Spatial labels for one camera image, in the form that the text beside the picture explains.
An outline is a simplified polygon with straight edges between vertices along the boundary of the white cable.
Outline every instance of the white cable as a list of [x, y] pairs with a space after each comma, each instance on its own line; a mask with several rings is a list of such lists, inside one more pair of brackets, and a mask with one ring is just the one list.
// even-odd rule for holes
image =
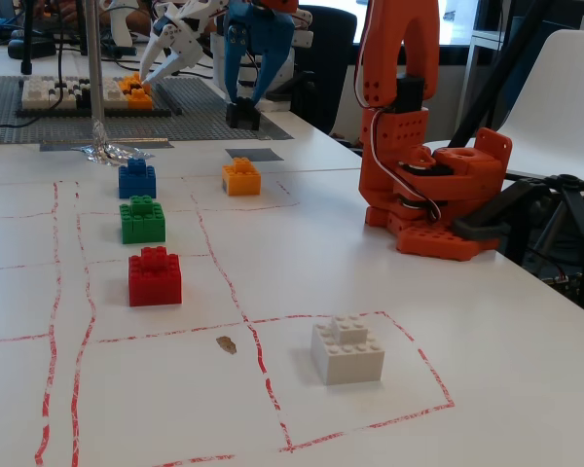
[[370, 14], [367, 15], [366, 23], [363, 27], [363, 33], [361, 34], [361, 44], [359, 46], [359, 56], [357, 57], [357, 66], [356, 66], [355, 76], [354, 76], [354, 95], [357, 97], [357, 102], [359, 102], [359, 105], [361, 107], [363, 107], [364, 109], [370, 108], [370, 104], [368, 103], [368, 101], [366, 100], [366, 98], [363, 95], [363, 83], [362, 83], [363, 80], [359, 80], [359, 75], [361, 73], [361, 70], [363, 69], [363, 66], [361, 63], [363, 61], [363, 55], [364, 55], [365, 50], [366, 50], [366, 42], [368, 41], [367, 32], [371, 30], [370, 28], [372, 26], [372, 15], [374, 12], [374, 0], [370, 0], [367, 8], [369, 9]]
[[398, 184], [400, 186], [402, 186], [405, 190], [407, 190], [407, 192], [409, 192], [411, 195], [430, 202], [432, 204], [432, 206], [434, 207], [435, 212], [436, 212], [436, 214], [435, 214], [435, 212], [432, 212], [432, 216], [435, 218], [435, 221], [440, 221], [441, 220], [441, 209], [439, 209], [439, 206], [437, 205], [437, 203], [435, 201], [423, 196], [417, 190], [413, 190], [412, 188], [410, 188], [408, 183], [406, 183], [404, 180], [402, 180], [398, 175], [393, 173], [391, 170], [389, 170], [387, 167], [385, 167], [381, 163], [381, 161], [379, 161], [379, 158], [377, 157], [377, 145], [376, 145], [376, 141], [375, 141], [375, 133], [376, 133], [377, 121], [379, 120], [379, 116], [383, 112], [384, 112], [384, 109], [377, 110], [374, 117], [372, 118], [372, 122], [370, 123], [370, 147], [372, 149], [372, 157], [374, 158], [374, 161], [387, 175], [389, 175], [393, 180], [398, 182]]

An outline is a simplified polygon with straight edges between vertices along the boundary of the black chair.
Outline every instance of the black chair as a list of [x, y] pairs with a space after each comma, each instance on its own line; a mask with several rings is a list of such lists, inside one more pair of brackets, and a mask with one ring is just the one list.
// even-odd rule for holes
[[296, 49], [294, 79], [267, 97], [291, 92], [292, 112], [329, 134], [340, 107], [357, 17], [329, 7], [300, 8], [313, 15], [313, 44], [310, 49]]

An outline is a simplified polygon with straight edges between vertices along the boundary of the white robotic arm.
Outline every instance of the white robotic arm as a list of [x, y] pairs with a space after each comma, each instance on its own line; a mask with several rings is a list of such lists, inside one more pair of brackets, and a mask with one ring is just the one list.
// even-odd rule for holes
[[110, 10], [110, 30], [115, 44], [119, 47], [132, 47], [132, 37], [129, 34], [126, 19], [134, 10], [138, 10], [137, 0], [99, 0], [99, 9], [102, 12]]
[[[153, 83], [187, 66], [193, 68], [203, 56], [198, 39], [211, 18], [227, 7], [229, 0], [188, 0], [180, 9], [172, 3], [156, 7], [159, 19], [152, 25], [149, 44], [140, 62], [144, 84]], [[171, 49], [162, 65], [149, 73], [164, 48]]]

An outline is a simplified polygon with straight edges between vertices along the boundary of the orange robotic arm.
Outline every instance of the orange robotic arm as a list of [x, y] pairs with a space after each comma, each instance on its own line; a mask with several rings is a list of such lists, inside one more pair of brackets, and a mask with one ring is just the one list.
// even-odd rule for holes
[[[403, 41], [406, 75], [398, 76]], [[464, 261], [496, 242], [458, 238], [450, 224], [500, 192], [512, 145], [482, 129], [473, 149], [432, 155], [423, 146], [422, 101], [437, 90], [438, 73], [437, 0], [370, 0], [355, 70], [364, 109], [359, 191], [370, 204], [366, 223], [387, 227], [403, 253]]]
[[423, 99], [437, 90], [439, 10], [437, 0], [371, 0], [363, 54], [363, 97], [371, 107], [387, 107], [397, 96], [398, 56], [404, 41], [407, 75], [424, 79]]

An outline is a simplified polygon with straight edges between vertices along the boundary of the red line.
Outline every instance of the red line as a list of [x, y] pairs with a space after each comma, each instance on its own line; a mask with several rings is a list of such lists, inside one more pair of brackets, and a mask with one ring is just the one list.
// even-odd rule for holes
[[55, 183], [55, 205], [52, 209], [54, 224], [54, 253], [55, 253], [55, 271], [56, 271], [56, 296], [55, 303], [50, 314], [50, 326], [48, 336], [50, 337], [50, 368], [48, 369], [48, 380], [46, 382], [46, 392], [43, 397], [43, 406], [41, 408], [41, 415], [46, 421], [43, 427], [41, 437], [41, 445], [35, 453], [35, 462], [38, 466], [43, 465], [43, 453], [46, 451], [48, 442], [50, 441], [50, 395], [52, 387], [55, 382], [56, 369], [56, 339], [55, 339], [55, 321], [56, 312], [58, 311], [58, 304], [60, 303], [60, 295], [62, 290], [62, 277], [60, 272], [60, 259], [58, 257], [58, 220], [56, 218], [56, 210], [58, 209], [58, 185]]
[[20, 336], [18, 338], [4, 338], [0, 339], [0, 343], [2, 342], [19, 342], [19, 341], [35, 341], [37, 339], [46, 338], [47, 334], [37, 334], [36, 336]]
[[319, 445], [320, 443], [324, 443], [325, 441], [335, 440], [336, 438], [340, 438], [341, 436], [344, 436], [345, 434], [346, 433], [344, 433], [343, 431], [341, 431], [339, 433], [333, 433], [332, 435], [323, 436], [322, 438], [318, 438], [318, 439], [312, 440], [312, 441], [307, 441], [306, 443], [302, 443], [301, 445], [296, 445], [292, 449], [291, 448], [281, 448], [279, 450], [279, 452], [287, 452], [287, 451], [291, 451], [293, 449], [309, 448], [310, 446]]
[[394, 325], [396, 328], [398, 328], [400, 331], [402, 331], [402, 332], [403, 332], [403, 334], [404, 334], [405, 336], [407, 336], [407, 338], [409, 338], [409, 341], [411, 341], [411, 342], [415, 341], [415, 340], [413, 339], [413, 336], [411, 336], [411, 335], [410, 335], [410, 334], [409, 334], [409, 333], [408, 333], [408, 332], [405, 330], [405, 328], [403, 328], [403, 327], [402, 327], [402, 326], [400, 326], [398, 323], [396, 323], [396, 322], [394, 321], [394, 319], [393, 319], [391, 316], [389, 316], [389, 315], [388, 315], [386, 312], [384, 312], [384, 311], [376, 311], [376, 313], [375, 313], [375, 314], [382, 314], [382, 315], [383, 315], [385, 318], [387, 318], [389, 321], [391, 321], [391, 322], [393, 323], [393, 325]]
[[118, 216], [118, 212], [81, 212], [81, 216]]
[[38, 212], [37, 214], [30, 214], [28, 216], [2, 216], [0, 217], [0, 221], [3, 219], [29, 219], [31, 217], [38, 217], [38, 216], [49, 216], [52, 212]]
[[288, 445], [290, 451], [294, 450], [292, 445], [292, 439], [290, 438], [290, 433], [288, 431], [288, 427], [281, 421], [281, 417], [279, 412], [281, 412], [281, 406], [277, 401], [276, 397], [274, 396], [273, 386], [271, 385], [271, 379], [269, 377], [266, 378], [266, 390], [269, 393], [269, 397], [271, 398], [271, 402], [274, 405], [274, 409], [278, 412], [277, 417], [279, 418], [279, 425], [281, 426], [281, 431], [283, 431], [283, 436], [285, 438], [285, 444]]
[[429, 413], [433, 413], [433, 412], [439, 412], [439, 411], [442, 411], [444, 409], [452, 408], [454, 406], [455, 406], [454, 403], [444, 404], [443, 406], [433, 407], [432, 409], [425, 409], [423, 411], [411, 413], [409, 415], [402, 415], [402, 416], [399, 416], [398, 418], [394, 418], [393, 420], [382, 421], [380, 423], [374, 423], [372, 425], [364, 426], [363, 428], [358, 428], [358, 430], [366, 430], [369, 428], [383, 428], [384, 426], [394, 425], [396, 423], [400, 423], [401, 421], [412, 420], [414, 418], [419, 418], [423, 415], [428, 415]]
[[229, 323], [229, 324], [218, 324], [216, 326], [209, 326], [205, 328], [195, 328], [195, 329], [182, 329], [179, 331], [166, 331], [164, 333], [157, 334], [147, 334], [145, 336], [129, 336], [127, 338], [115, 338], [115, 339], [100, 339], [99, 341], [93, 341], [92, 343], [113, 343], [121, 341], [137, 341], [139, 339], [150, 339], [150, 338], [165, 338], [167, 336], [178, 336], [180, 334], [195, 333], [197, 331], [206, 331], [210, 329], [224, 328], [228, 326], [238, 326], [244, 323]]
[[282, 319], [294, 319], [294, 318], [330, 318], [332, 314], [293, 314], [290, 316], [281, 316], [279, 318], [268, 318], [268, 319], [258, 319], [255, 321], [251, 321], [253, 324], [262, 324], [262, 323], [272, 323], [273, 321], [281, 321]]
[[[203, 221], [203, 216], [201, 215], [201, 213], [199, 211], [199, 204], [197, 203], [197, 200], [195, 199], [195, 197], [193, 195], [191, 195], [191, 199], [193, 200], [193, 202], [195, 203], [195, 207], [197, 208], [196, 212], [197, 212], [197, 215], [199, 217], [199, 224], [201, 226], [201, 230], [203, 231], [203, 236], [205, 237], [205, 244], [207, 245], [207, 249], [210, 252], [210, 256], [212, 257], [212, 261], [214, 262], [214, 265], [216, 266], [216, 268], [218, 268], [219, 272], [221, 273], [221, 275], [223, 276], [223, 278], [227, 282], [227, 284], [230, 288], [230, 292], [232, 294], [232, 300], [234, 301], [234, 305], [236, 305], [237, 310], [240, 312], [240, 314], [242, 316], [242, 320], [244, 321], [244, 323], [246, 324], [246, 327], [249, 328], [249, 331], [251, 331], [251, 334], [253, 335], [253, 340], [255, 341], [255, 346], [257, 348], [257, 363], [260, 366], [260, 370], [262, 370], [262, 374], [265, 375], [267, 370], [266, 370], [266, 365], [264, 364], [264, 356], [263, 356], [263, 351], [262, 351], [262, 344], [260, 343], [260, 338], [257, 334], [257, 331], [255, 331], [255, 328], [253, 327], [253, 325], [249, 321], [249, 318], [246, 316], [246, 313], [244, 313], [244, 311], [240, 307], [240, 303], [237, 300], [236, 288], [234, 287], [232, 280], [227, 275], [227, 273], [223, 270], [223, 267], [219, 263], [218, 258], [216, 258], [216, 255], [214, 254], [214, 250], [212, 249], [212, 243], [210, 242], [210, 237], [207, 234], [207, 230], [205, 229], [205, 223]], [[280, 409], [280, 406], [278, 405], [278, 403], [276, 402], [276, 398], [274, 397], [273, 389], [271, 387], [271, 383], [270, 383], [269, 378], [267, 378], [267, 388], [269, 388], [269, 396], [271, 397], [271, 401], [273, 401], [274, 408], [277, 412], [276, 416], [279, 419], [279, 424], [281, 425], [281, 430], [283, 431], [283, 436], [285, 438], [285, 442], [286, 442], [287, 446], [290, 449], [292, 449], [292, 441], [290, 440], [290, 435], [288, 433], [287, 427], [285, 426], [285, 423], [283, 423], [283, 421], [281, 420], [281, 414], [280, 414], [281, 409]]]
[[[208, 212], [229, 212], [229, 211], [243, 211], [243, 212], [250, 212], [250, 211], [266, 211], [268, 209], [279, 209], [280, 207], [293, 207], [298, 206], [300, 203], [295, 202], [293, 204], [284, 204], [278, 206], [267, 206], [267, 207], [251, 207], [251, 208], [229, 208], [229, 209], [200, 209], [200, 211], [208, 211]], [[175, 209], [165, 211], [169, 214], [177, 214], [182, 212], [196, 212], [196, 209]], [[81, 216], [118, 216], [118, 212], [83, 212], [80, 214]]]
[[281, 188], [281, 190], [283, 190], [289, 197], [291, 197], [292, 195], [290, 195], [290, 192], [288, 192], [285, 187], [283, 185], [281, 185], [281, 182], [279, 182], [277, 180], [276, 184], [279, 186], [279, 188]]
[[426, 358], [426, 354], [423, 352], [423, 350], [421, 348], [419, 348], [418, 349], [418, 352], [420, 353], [421, 359], [424, 361], [424, 363], [426, 364], [426, 366], [428, 367], [428, 369], [430, 370], [430, 372], [432, 373], [432, 375], [435, 377], [435, 380], [439, 384], [439, 387], [441, 387], [441, 390], [444, 392], [444, 396], [446, 397], [446, 400], [448, 401], [448, 404], [451, 407], [453, 407], [455, 405], [455, 401], [453, 401], [453, 399], [452, 399], [452, 397], [450, 395], [450, 392], [448, 392], [448, 388], [444, 384], [444, 381], [441, 380], [441, 378], [439, 377], [439, 374], [435, 371], [435, 369], [433, 368], [433, 366], [430, 364], [430, 362]]
[[0, 270], [2, 269], [23, 269], [23, 268], [37, 268], [39, 266], [49, 266], [49, 265], [53, 265], [54, 263], [39, 263], [37, 265], [17, 265], [17, 266], [5, 266], [0, 268]]
[[76, 215], [76, 227], [78, 230], [78, 241], [80, 242], [80, 252], [82, 254], [82, 259], [85, 262], [85, 278], [86, 285], [85, 291], [87, 293], [87, 300], [91, 306], [91, 321], [89, 322], [89, 328], [85, 332], [85, 337], [80, 345], [80, 350], [78, 351], [78, 357], [76, 358], [76, 374], [74, 376], [74, 391], [71, 398], [71, 422], [73, 428], [73, 453], [71, 457], [71, 466], [78, 467], [78, 460], [80, 455], [80, 426], [78, 423], [78, 396], [80, 395], [80, 373], [82, 371], [82, 357], [85, 353], [85, 348], [89, 343], [91, 338], [91, 333], [93, 331], [93, 326], [95, 325], [95, 318], [97, 316], [97, 308], [91, 297], [91, 278], [89, 276], [89, 267], [87, 266], [87, 258], [85, 256], [85, 246], [82, 242], [82, 227], [80, 225], [80, 214]]
[[156, 467], [177, 467], [178, 465], [198, 464], [200, 462], [210, 462], [212, 460], [230, 460], [236, 457], [233, 454], [212, 455], [209, 457], [193, 457], [192, 459], [178, 460], [176, 462], [169, 462], [167, 464], [157, 465]]
[[228, 211], [266, 211], [268, 209], [279, 209], [280, 207], [292, 207], [299, 205], [299, 202], [295, 202], [294, 204], [285, 204], [281, 206], [267, 206], [267, 207], [252, 207], [252, 208], [230, 208], [230, 209], [201, 209], [201, 211], [214, 211], [214, 212], [228, 212]]
[[[178, 255], [180, 258], [207, 258], [208, 256], [210, 256], [209, 254], [207, 255]], [[89, 265], [101, 265], [104, 263], [124, 263], [126, 262], [127, 259], [124, 260], [101, 260], [101, 261], [91, 261], [89, 263]]]

